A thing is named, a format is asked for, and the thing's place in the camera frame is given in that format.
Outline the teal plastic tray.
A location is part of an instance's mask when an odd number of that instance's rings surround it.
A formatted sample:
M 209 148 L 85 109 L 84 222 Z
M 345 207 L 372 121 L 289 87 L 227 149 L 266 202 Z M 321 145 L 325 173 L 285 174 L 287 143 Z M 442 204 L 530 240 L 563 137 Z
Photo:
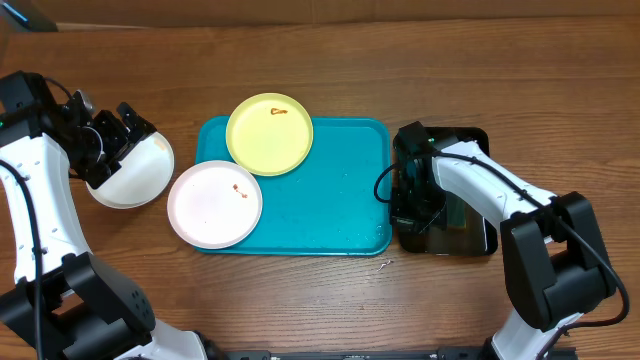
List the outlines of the teal plastic tray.
M 392 240 L 387 127 L 372 118 L 315 117 L 305 160 L 279 176 L 260 176 L 261 218 L 227 254 L 376 256 Z

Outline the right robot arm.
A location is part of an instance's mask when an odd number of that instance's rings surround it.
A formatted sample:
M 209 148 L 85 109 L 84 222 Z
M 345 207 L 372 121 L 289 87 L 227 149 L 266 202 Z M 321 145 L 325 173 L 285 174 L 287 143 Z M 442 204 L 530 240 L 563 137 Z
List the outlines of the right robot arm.
M 393 139 L 397 184 L 382 199 L 401 246 L 412 253 L 488 256 L 500 250 L 513 310 L 480 347 L 440 348 L 435 359 L 574 359 L 558 349 L 570 330 L 611 326 L 629 295 L 611 266 L 591 203 L 556 195 L 489 156 L 474 127 L 419 122 Z

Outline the white plate with orange stain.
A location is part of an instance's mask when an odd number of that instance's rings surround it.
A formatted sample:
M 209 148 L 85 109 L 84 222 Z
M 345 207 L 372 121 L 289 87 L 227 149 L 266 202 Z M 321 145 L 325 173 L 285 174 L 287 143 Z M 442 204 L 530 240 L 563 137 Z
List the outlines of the white plate with orange stain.
M 102 205 L 130 209 L 151 202 L 165 190 L 174 172 L 175 156 L 169 141 L 154 132 L 138 143 L 120 165 L 98 189 L 86 187 Z

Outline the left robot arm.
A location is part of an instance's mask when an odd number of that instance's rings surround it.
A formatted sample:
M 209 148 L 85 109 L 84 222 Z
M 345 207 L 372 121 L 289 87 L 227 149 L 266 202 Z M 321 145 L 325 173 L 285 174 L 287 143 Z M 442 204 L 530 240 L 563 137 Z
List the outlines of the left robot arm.
M 70 190 L 79 179 L 111 207 L 147 204 L 172 177 L 171 145 L 130 105 L 100 111 L 78 91 L 58 102 L 54 86 L 24 71 L 1 81 L 1 182 L 16 243 L 2 323 L 40 359 L 222 358 L 201 333 L 158 320 L 144 291 L 93 254 Z

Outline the green yellow sponge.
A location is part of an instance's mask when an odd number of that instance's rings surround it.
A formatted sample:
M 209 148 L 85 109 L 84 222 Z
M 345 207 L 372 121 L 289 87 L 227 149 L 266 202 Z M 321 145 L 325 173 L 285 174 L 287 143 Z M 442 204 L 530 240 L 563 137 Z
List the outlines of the green yellow sponge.
M 447 229 L 461 231 L 466 228 L 466 204 L 458 196 L 446 194 L 446 223 Z

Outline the yellow-green plate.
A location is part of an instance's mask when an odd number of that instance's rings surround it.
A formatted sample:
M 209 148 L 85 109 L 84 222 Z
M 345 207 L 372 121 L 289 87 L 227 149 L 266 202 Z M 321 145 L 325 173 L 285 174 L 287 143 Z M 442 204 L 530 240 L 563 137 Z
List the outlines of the yellow-green plate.
M 302 164 L 309 154 L 314 127 L 307 110 L 280 93 L 261 93 L 241 102 L 225 132 L 231 158 L 259 176 L 280 176 Z

